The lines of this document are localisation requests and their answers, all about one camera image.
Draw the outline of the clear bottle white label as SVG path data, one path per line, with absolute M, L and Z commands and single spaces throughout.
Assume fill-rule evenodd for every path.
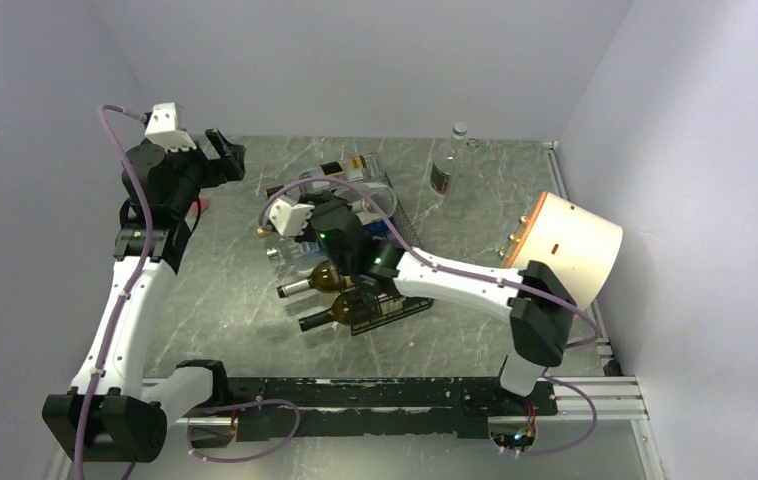
M 355 186 L 370 197 L 388 217 L 393 216 L 398 206 L 398 198 L 392 187 L 377 181 L 356 182 Z M 310 182 L 301 186 L 300 190 L 302 193 L 312 194 L 330 191 L 351 208 L 365 227 L 373 228 L 381 222 L 381 216 L 376 209 L 358 193 L 345 186 L 321 181 Z

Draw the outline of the frosted clear slim bottle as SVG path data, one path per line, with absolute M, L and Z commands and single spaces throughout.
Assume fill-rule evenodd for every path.
M 431 160 L 429 184 L 433 192 L 445 197 L 450 190 L 456 173 L 460 173 L 465 164 L 468 151 L 468 125 L 457 121 L 452 134 L 440 151 Z

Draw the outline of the clear bottle orange black label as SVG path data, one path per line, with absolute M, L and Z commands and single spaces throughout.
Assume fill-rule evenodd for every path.
M 378 156 L 375 153 L 356 155 L 342 160 L 322 163 L 303 171 L 298 178 L 314 178 L 321 176 L 337 177 L 351 183 L 364 183 L 380 180 L 384 175 L 380 168 Z M 328 189 L 335 189 L 335 184 L 327 181 L 312 181 L 300 185 L 297 189 L 287 192 L 288 196 L 297 199 L 304 193 L 316 193 Z

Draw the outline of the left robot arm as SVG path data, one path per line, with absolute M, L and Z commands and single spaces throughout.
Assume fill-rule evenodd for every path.
M 42 418 L 66 455 L 86 462 L 149 463 L 181 417 L 199 408 L 216 416 L 233 398 L 222 362 L 186 360 L 150 390 L 143 363 L 152 330 L 176 280 L 193 233 L 186 216 L 203 189 L 240 181 L 246 149 L 207 136 L 217 156 L 200 145 L 169 152 L 149 141 L 125 152 L 112 286 L 85 360 L 64 394 L 47 396 Z

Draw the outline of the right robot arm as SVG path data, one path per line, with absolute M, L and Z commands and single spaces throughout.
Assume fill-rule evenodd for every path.
M 500 267 L 498 235 L 550 186 L 539 145 L 487 141 L 473 152 L 477 196 L 462 213 L 446 214 L 429 187 L 432 161 L 445 143 L 435 138 L 243 136 L 248 174 L 212 197 L 203 224 L 216 327 L 205 349 L 234 375 L 310 378 L 494 376 L 497 406 L 517 414 L 533 399 L 540 366 L 514 348 L 509 314 L 531 306 L 516 267 Z M 401 232 L 419 248 L 405 257 L 400 281 L 409 293 L 436 300 L 402 320 L 352 335 L 341 327 L 302 332 L 299 317 L 330 304 L 321 294 L 277 296 L 297 274 L 274 272 L 262 255 L 255 224 L 263 191 L 314 166 L 374 153 L 398 194 Z

